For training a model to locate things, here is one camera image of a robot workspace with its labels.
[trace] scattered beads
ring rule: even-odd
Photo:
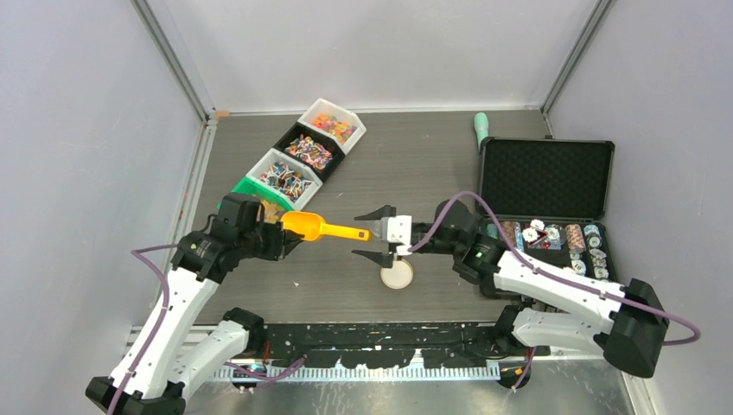
[[[338,138],[341,144],[344,144],[356,131],[355,125],[339,122],[336,116],[323,113],[318,114],[313,120],[313,125]]]
[[[304,179],[303,175],[294,171],[286,163],[275,162],[270,169],[260,175],[259,180],[272,188],[276,188],[280,193],[288,196],[290,201],[296,201],[305,189],[313,182]]]
[[[290,147],[286,149],[291,155],[308,163],[311,167],[323,170],[326,165],[331,163],[334,156],[330,151],[326,150],[321,144],[313,141],[311,137],[304,137],[303,134],[299,138],[290,143]]]
[[[259,202],[262,203],[262,209],[265,210],[265,222],[277,223],[280,220],[280,216],[283,215],[284,209],[275,203],[270,203],[263,199],[260,199]]]

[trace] open black case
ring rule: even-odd
[[[516,246],[523,252],[589,278],[618,281],[607,231],[599,222],[605,214],[614,149],[610,141],[487,137],[481,143],[479,195],[502,225],[515,224]],[[476,211],[486,213],[479,203]],[[560,242],[527,243],[521,230],[535,219],[560,228],[565,233]],[[566,242],[570,224],[580,226],[584,242],[583,251],[572,257]],[[597,227],[599,246],[598,239],[590,240],[596,230],[589,225]],[[496,235],[490,226],[483,232]],[[584,263],[585,272],[573,259]]]

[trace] black case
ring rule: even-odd
[[[605,215],[614,150],[610,141],[488,137],[481,143],[479,195],[500,220],[519,222],[522,228],[532,219],[563,227],[597,225],[609,279],[618,281],[608,232],[599,222]],[[476,211],[486,213],[478,202]],[[594,278],[587,244],[586,239],[581,259],[586,276]],[[524,248],[541,261],[570,266],[567,244],[558,251]]]

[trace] white wall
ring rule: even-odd
[[[200,95],[261,112],[537,107],[596,1],[151,3]]]
[[[3,413],[97,414],[201,126],[129,2],[0,2],[0,50]]]
[[[662,350],[653,387],[664,413],[733,407],[731,21],[731,2],[617,2],[551,112],[557,137],[615,141],[616,266],[703,330]]]

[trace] white bin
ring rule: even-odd
[[[301,196],[298,197],[295,201],[291,201],[290,198],[284,193],[281,193],[276,188],[273,188],[267,183],[259,180],[259,177],[264,172],[268,171],[272,164],[278,162],[287,164],[291,169],[303,175],[304,179],[308,179],[313,182],[313,184],[308,186],[308,188],[306,188]],[[250,171],[247,173],[247,177],[267,187],[272,193],[280,195],[290,204],[292,210],[303,210],[305,205],[310,201],[310,198],[312,198],[313,195],[316,194],[318,189],[323,186],[323,182],[321,182],[321,179],[319,179],[318,176],[313,173],[313,170],[309,169],[304,164],[299,163],[298,161],[286,156],[276,149],[269,149],[267,153],[265,153],[265,155],[261,159],[259,159],[257,164],[255,164],[254,167],[250,169]]]
[[[333,134],[329,134],[328,132],[321,130],[320,128],[313,125],[316,117],[318,116],[318,114],[321,113],[335,116],[339,122],[355,126],[356,130],[354,131],[354,134],[352,134],[351,137],[349,137],[348,140],[346,140],[346,142],[342,144],[341,141],[339,141],[339,139]],[[316,102],[314,102],[313,105],[311,105],[310,108],[298,119],[298,123],[305,125],[313,130],[322,131],[323,134],[336,141],[336,144],[341,147],[344,154],[348,154],[348,152],[351,151],[356,143],[361,140],[361,136],[363,136],[364,133],[367,132],[367,128],[364,126],[364,123],[361,122],[359,116],[323,98],[319,98]]]

